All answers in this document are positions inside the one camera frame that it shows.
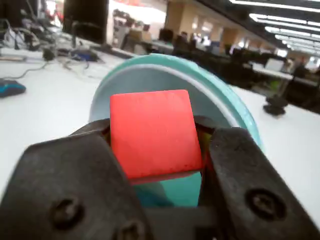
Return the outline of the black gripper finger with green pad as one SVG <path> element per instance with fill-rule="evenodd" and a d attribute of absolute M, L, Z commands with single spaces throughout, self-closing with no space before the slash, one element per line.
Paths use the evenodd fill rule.
<path fill-rule="evenodd" d="M 203 147 L 200 206 L 218 240 L 317 240 L 320 232 L 246 129 L 195 117 Z"/>
<path fill-rule="evenodd" d="M 150 240 L 139 200 L 108 142 L 108 119 L 29 146 L 0 203 L 3 240 Z"/>

